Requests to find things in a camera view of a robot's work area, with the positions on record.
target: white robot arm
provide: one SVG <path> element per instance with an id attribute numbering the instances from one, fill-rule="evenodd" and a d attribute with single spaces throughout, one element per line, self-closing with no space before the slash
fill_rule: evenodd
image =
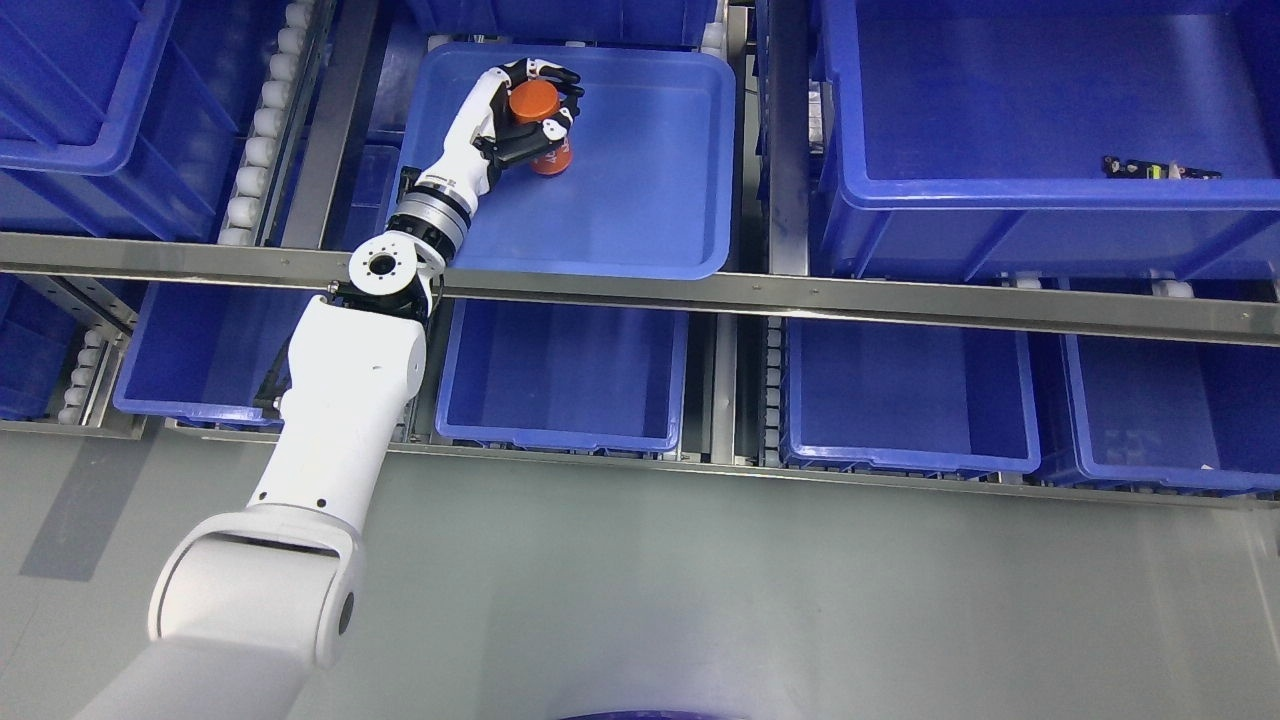
<path id="1" fill-rule="evenodd" d="M 530 77 L 556 81 L 566 111 L 512 127 L 507 97 Z M 352 284 L 303 311 L 288 348 L 284 429 L 248 506 L 179 543 L 151 596 L 151 644 L 78 719 L 282 719 L 311 670 L 337 660 L 360 603 L 374 484 L 422 383 L 431 286 L 502 169 L 563 142 L 577 81 L 526 59 L 476 82 L 444 155 L 388 231 L 352 254 Z"/>

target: metal shelf frame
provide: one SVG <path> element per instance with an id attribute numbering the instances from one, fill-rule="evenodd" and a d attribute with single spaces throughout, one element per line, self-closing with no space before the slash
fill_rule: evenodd
<path id="1" fill-rule="evenodd" d="M 347 277 L 344 252 L 319 250 L 342 231 L 340 209 L 349 200 L 351 161 L 364 141 L 381 51 L 385 45 L 385 0 L 348 0 L 334 23 L 333 63 L 319 88 L 312 142 L 302 159 L 293 206 L 283 227 L 285 247 L 237 247 L 163 243 L 137 240 L 82 238 L 0 232 L 0 272 L 61 278 L 120 278 L 154 282 L 214 283 L 328 291 Z M 710 314 L 691 354 L 687 375 L 700 378 L 700 400 L 690 414 L 696 432 L 687 432 L 678 459 L 603 457 L 521 450 L 466 447 L 435 436 L 434 387 L 429 374 L 416 407 L 393 452 L 454 455 L 476 459 L 520 459 L 543 462 L 591 462 L 625 469 L 644 466 L 704 474 L 773 477 L 814 482 L 989 492 L 1089 502 L 1160 502 L 1217 507 L 1280 507 L 1270 500 L 1212 498 L 1178 495 L 1091 491 L 1024 484 L 1020 478 L 989 482 L 764 468 L 758 462 L 759 411 L 744 398 L 759 392 L 755 377 L 767 334 L 765 316 L 822 318 L 955 325 L 1010 331 L 1079 333 L 1151 340 L 1224 342 L 1280 347 L 1280 304 L 1128 296 L 1079 291 L 1024 290 L 936 283 L 852 281 L 805 277 L 808 273 L 808 18 L 809 0 L 772 0 L 769 8 L 771 104 L 768 147 L 771 193 L 764 258 L 742 256 L 736 237 L 723 272 L 705 279 L 549 275 L 451 270 L 448 299 L 525 302 L 571 302 L 626 307 L 685 310 Z M 746 9 L 728 8 L 730 64 L 737 76 L 739 129 L 746 76 Z M 325 142 L 314 142 L 323 137 Z M 736 177 L 741 177 L 739 137 Z M 735 193 L 735 209 L 740 192 Z M 768 272 L 732 272 L 767 263 Z M 440 338 L 443 322 L 433 322 Z M 431 343 L 443 356 L 443 342 Z M 270 432 L 166 427 L 209 439 L 271 442 Z"/>

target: blue plastic bin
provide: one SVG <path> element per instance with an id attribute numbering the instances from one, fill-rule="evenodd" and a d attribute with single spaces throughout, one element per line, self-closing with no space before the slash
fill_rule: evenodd
<path id="1" fill-rule="evenodd" d="M 822 0 L 815 273 L 1280 273 L 1277 0 Z M 1106 179 L 1103 155 L 1222 181 Z"/>
<path id="2" fill-rule="evenodd" d="M 205 240 L 282 8 L 5 4 L 0 228 Z"/>
<path id="3" fill-rule="evenodd" d="M 524 56 L 582 76 L 586 96 L 553 178 L 503 173 L 480 200 L 457 268 L 699 279 L 728 256 L 733 74 L 699 53 L 475 45 L 429 53 L 401 164 L 425 168 L 488 68 Z"/>
<path id="4" fill-rule="evenodd" d="M 1280 491 L 1280 350 L 1042 336 L 1033 357 L 1041 480 Z"/>
<path id="5" fill-rule="evenodd" d="M 435 428 L 525 448 L 675 450 L 687 336 L 685 313 L 458 302 Z"/>
<path id="6" fill-rule="evenodd" d="M 0 275 L 0 420 L 41 418 L 76 320 L 13 275 Z"/>
<path id="7" fill-rule="evenodd" d="M 381 231 L 398 155 L 396 147 L 365 146 L 338 250 L 352 250 Z M 314 295 L 154 283 L 124 356 L 115 406 L 189 423 L 279 424 L 253 398 Z"/>
<path id="8" fill-rule="evenodd" d="M 1024 333 L 788 320 L 786 464 L 1030 473 L 1039 466 Z"/>
<path id="9" fill-rule="evenodd" d="M 716 0 L 408 0 L 422 29 L 626 45 L 698 46 Z"/>

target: gray floor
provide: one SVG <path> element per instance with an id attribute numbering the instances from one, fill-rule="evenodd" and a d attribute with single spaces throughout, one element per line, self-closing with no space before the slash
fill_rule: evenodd
<path id="1" fill-rule="evenodd" d="M 0 434 L 0 717 L 68 717 L 123 667 L 170 548 L 269 452 L 118 447 L 142 469 L 91 580 L 44 579 L 20 569 L 46 515 L 92 503 L 55 498 L 101 461 Z M 1275 533 L 1257 511 L 398 456 L 351 644 L 293 716 L 1274 717 Z"/>

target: orange cup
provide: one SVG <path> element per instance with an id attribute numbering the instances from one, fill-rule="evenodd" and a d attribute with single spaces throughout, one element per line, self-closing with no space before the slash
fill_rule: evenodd
<path id="1" fill-rule="evenodd" d="M 554 83 L 545 79 L 531 79 L 511 91 L 509 102 L 511 114 L 516 117 L 517 123 L 539 123 L 559 111 L 559 91 Z M 540 176 L 558 176 L 572 160 L 573 151 L 566 137 L 563 145 L 535 158 L 531 167 Z"/>

